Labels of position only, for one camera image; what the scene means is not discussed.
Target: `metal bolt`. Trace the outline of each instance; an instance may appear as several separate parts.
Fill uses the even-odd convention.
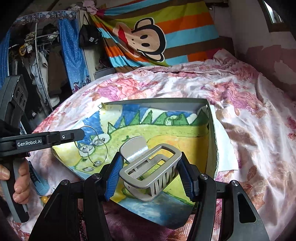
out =
[[[67,185],[70,181],[67,179],[64,179],[60,182],[61,185]]]
[[[100,179],[100,178],[101,178],[101,174],[99,174],[99,173],[94,173],[91,177],[92,177],[93,179],[97,180],[97,179]]]
[[[231,184],[235,187],[237,187],[239,185],[239,182],[236,180],[231,181]]]
[[[203,180],[207,180],[209,178],[209,176],[207,174],[201,174],[200,178]]]

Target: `black bag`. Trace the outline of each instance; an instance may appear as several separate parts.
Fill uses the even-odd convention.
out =
[[[79,47],[85,48],[95,44],[98,44],[102,38],[101,32],[94,25],[90,25],[85,14],[83,14],[83,20],[86,19],[88,24],[82,25],[79,31]]]

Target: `window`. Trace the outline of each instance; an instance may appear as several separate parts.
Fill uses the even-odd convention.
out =
[[[287,25],[281,17],[274,11],[265,1],[258,0],[262,8],[269,32],[284,32],[289,31]]]

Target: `finger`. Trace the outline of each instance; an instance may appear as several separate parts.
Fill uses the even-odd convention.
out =
[[[0,165],[0,180],[8,180],[10,178],[10,173],[8,169],[6,169],[4,166]]]
[[[15,192],[17,194],[22,193],[23,191],[27,190],[30,184],[30,174],[25,176],[19,176],[18,179],[15,181]]]
[[[24,159],[24,161],[22,162],[19,168],[19,175],[24,176],[27,174],[29,174],[29,163],[26,159]]]
[[[15,202],[21,203],[21,202],[24,202],[29,197],[29,195],[30,195],[30,189],[28,188],[27,190],[25,190],[20,194],[14,193],[12,197]]]
[[[27,197],[24,201],[19,202],[19,204],[27,204],[29,202],[29,197]]]

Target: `white paper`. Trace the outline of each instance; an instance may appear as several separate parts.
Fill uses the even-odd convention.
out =
[[[216,134],[216,143],[218,149],[218,172],[238,170],[239,165],[234,153],[233,146],[230,142],[224,127],[216,117],[215,108],[210,105],[210,110],[213,116],[213,122]]]

